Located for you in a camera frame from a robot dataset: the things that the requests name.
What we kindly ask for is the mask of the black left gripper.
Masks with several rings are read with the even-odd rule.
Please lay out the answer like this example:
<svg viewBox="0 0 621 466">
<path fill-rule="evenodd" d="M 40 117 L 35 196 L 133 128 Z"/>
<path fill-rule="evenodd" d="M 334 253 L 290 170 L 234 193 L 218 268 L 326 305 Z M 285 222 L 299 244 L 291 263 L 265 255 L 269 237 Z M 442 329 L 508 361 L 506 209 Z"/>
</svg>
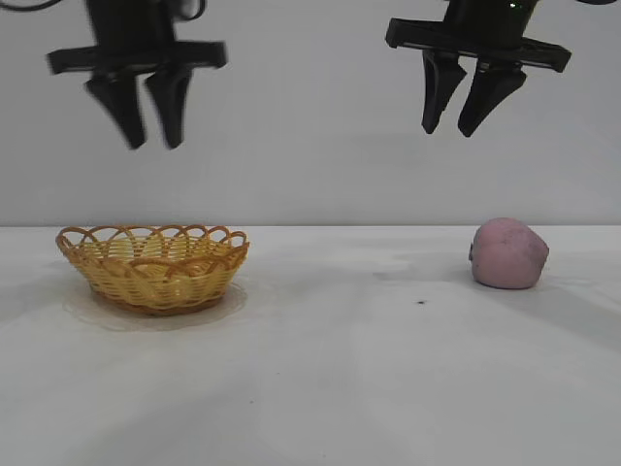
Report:
<svg viewBox="0 0 621 466">
<path fill-rule="evenodd" d="M 87 1 L 85 7 L 95 44 L 50 52 L 50 71 L 54 75 L 88 71 L 143 74 L 159 69 L 146 78 L 145 86 L 166 146 L 177 148 L 184 137 L 190 68 L 219 69 L 227 64 L 223 42 L 182 41 L 176 36 L 175 23 L 197 19 L 205 12 L 207 3 Z M 174 66 L 162 68 L 169 64 Z M 93 75 L 85 88 L 106 110 L 129 149 L 136 150 L 145 143 L 134 75 Z"/>
</svg>

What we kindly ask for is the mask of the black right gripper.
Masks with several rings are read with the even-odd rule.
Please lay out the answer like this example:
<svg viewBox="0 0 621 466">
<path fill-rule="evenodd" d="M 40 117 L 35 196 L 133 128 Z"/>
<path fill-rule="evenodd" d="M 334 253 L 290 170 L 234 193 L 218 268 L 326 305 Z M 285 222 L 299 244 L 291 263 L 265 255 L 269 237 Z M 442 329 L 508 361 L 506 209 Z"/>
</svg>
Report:
<svg viewBox="0 0 621 466">
<path fill-rule="evenodd" d="M 471 137 L 478 126 L 527 75 L 522 65 L 562 73 L 572 53 L 525 36 L 537 3 L 528 0 L 451 0 L 441 21 L 392 18 L 385 35 L 393 49 L 423 50 L 425 99 L 422 127 L 432 134 L 454 91 L 467 75 L 459 56 L 480 58 L 459 115 L 458 128 Z"/>
</svg>

